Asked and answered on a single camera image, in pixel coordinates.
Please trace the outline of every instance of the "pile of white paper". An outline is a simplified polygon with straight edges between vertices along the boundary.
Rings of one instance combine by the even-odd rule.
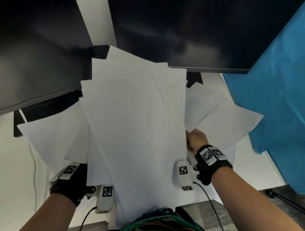
[[[234,164],[235,144],[263,117],[220,91],[199,83],[186,89],[185,82],[185,69],[110,47],[106,60],[92,59],[92,80],[81,82],[79,102],[18,127],[53,175],[77,161],[88,163],[88,186],[113,184],[122,226],[144,212],[205,199],[200,188],[183,191],[178,183],[185,130],[203,131]],[[212,185],[205,189],[220,201]]]

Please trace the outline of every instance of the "black metal pole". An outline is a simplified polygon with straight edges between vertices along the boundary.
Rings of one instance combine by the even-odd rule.
[[[277,194],[276,192],[274,192],[272,189],[267,189],[265,190],[265,194],[267,196],[269,196],[270,198],[278,198],[280,200],[282,200],[283,202],[285,202],[286,204],[290,205],[292,208],[294,208],[295,210],[299,211],[300,213],[305,215],[305,208],[292,202],[291,200],[288,200],[286,197],[283,197],[280,194]]]

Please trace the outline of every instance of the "person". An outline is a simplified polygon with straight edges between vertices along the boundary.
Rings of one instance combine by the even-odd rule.
[[[204,133],[195,129],[186,132],[188,149],[193,152],[198,163],[203,148],[211,147]],[[20,231],[66,231],[75,209],[85,195],[86,165],[79,167],[78,173],[72,175],[70,183],[60,181],[51,188],[51,195],[20,229]],[[263,194],[245,182],[231,167],[228,161],[219,160],[205,168],[199,166],[200,180],[203,184],[212,182],[230,217],[238,230],[289,230],[302,228],[269,201]],[[153,213],[143,214],[122,231],[127,230],[194,230],[203,231],[181,207],[173,212],[171,209],[159,209]]]

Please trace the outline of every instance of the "person's right hand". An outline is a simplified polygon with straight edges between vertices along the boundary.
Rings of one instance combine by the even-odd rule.
[[[192,132],[185,131],[185,133],[188,150],[193,152],[194,156],[197,154],[199,148],[209,144],[206,135],[198,129],[194,129]]]

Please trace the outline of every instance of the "blue cloth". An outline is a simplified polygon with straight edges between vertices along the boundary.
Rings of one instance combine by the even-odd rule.
[[[246,75],[224,74],[235,103],[265,115],[250,138],[305,194],[305,3]]]

